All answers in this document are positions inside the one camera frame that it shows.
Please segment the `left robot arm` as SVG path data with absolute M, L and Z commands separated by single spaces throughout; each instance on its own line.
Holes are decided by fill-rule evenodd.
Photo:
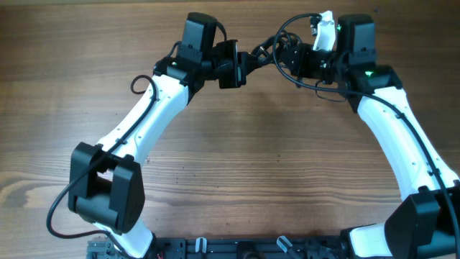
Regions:
M 96 145 L 82 142 L 72 153 L 68 208 L 96 225 L 121 258 L 144 258 L 155 240 L 139 218 L 141 167 L 162 132 L 206 81 L 217 80 L 220 88 L 244 83 L 246 58 L 236 40 L 214 42 L 223 28 L 215 17 L 189 13 L 182 40 L 144 77 L 149 86 L 134 108 Z

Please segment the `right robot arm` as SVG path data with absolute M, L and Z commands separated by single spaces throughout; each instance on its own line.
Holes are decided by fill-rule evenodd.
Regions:
M 459 254 L 459 177 L 415 118 L 403 84 L 377 64 L 374 22 L 366 14 L 310 14 L 315 42 L 280 28 L 274 63 L 298 87 L 340 94 L 367 124 L 395 174 L 402 202 L 380 224 L 341 232 L 347 258 L 435 258 Z

